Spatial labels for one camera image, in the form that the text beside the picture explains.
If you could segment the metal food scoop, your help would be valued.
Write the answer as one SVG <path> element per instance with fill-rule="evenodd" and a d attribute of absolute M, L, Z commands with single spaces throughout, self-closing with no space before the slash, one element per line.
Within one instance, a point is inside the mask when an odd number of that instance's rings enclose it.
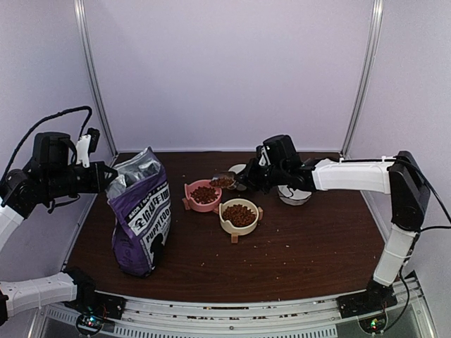
<path fill-rule="evenodd" d="M 232 171 L 216 173 L 209 181 L 211 187 L 233 190 L 237 186 L 236 174 Z"/>

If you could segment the purple pet food bag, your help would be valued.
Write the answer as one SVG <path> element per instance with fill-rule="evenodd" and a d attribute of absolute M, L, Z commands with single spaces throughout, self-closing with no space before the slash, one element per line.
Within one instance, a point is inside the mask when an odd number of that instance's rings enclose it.
<path fill-rule="evenodd" d="M 121 271 L 147 277 L 163 258 L 171 227 L 166 169 L 150 147 L 113 168 L 118 177 L 106 189 L 116 217 L 113 254 Z"/>

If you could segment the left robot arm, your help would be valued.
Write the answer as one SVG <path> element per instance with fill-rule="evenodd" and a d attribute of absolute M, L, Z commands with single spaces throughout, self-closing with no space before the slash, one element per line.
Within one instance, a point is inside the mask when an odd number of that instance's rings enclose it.
<path fill-rule="evenodd" d="M 98 194 L 118 173 L 103 161 L 91 162 L 99 132 L 90 128 L 73 143 L 62 132 L 35 136 L 31 159 L 21 169 L 1 179 L 1 244 L 26 220 L 36 206 L 48 213 L 77 201 L 82 194 Z M 93 313 L 101 307 L 94 280 L 79 268 L 21 282 L 1 282 L 1 321 L 33 308 L 66 302 L 80 312 Z"/>

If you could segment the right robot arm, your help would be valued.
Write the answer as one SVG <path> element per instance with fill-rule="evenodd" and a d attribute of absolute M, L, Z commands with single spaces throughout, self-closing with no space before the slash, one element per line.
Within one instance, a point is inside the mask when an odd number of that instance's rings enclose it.
<path fill-rule="evenodd" d="M 266 139 L 234 179 L 249 189 L 262 192 L 285 185 L 303 192 L 354 190 L 390 196 L 392 228 L 373 273 L 372 280 L 377 284 L 361 297 L 362 306 L 368 311 L 377 310 L 388 300 L 386 287 L 395 281 L 408 259 L 414 238 L 424 223 L 431 195 L 408 151 L 372 160 L 314 158 L 302 161 L 287 134 Z"/>

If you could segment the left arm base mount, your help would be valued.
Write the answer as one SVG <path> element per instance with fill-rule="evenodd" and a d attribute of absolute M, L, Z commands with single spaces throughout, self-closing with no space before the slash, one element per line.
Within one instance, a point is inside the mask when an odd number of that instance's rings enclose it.
<path fill-rule="evenodd" d="M 113 320 L 122 318 L 125 298 L 98 292 L 94 279 L 79 268 L 66 268 L 63 273 L 67 274 L 76 286 L 75 299 L 64 301 L 63 304 L 79 313 L 75 328 L 82 337 L 93 337 L 99 334 L 105 325 L 114 326 Z"/>

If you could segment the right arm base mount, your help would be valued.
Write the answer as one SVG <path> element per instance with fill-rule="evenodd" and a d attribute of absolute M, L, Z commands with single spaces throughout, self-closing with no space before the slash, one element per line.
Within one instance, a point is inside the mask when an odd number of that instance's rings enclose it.
<path fill-rule="evenodd" d="M 392 286 L 370 280 L 366 289 L 337 298 L 340 317 L 358 317 L 360 328 L 367 334 L 380 334 L 388 327 L 387 309 L 397 305 Z"/>

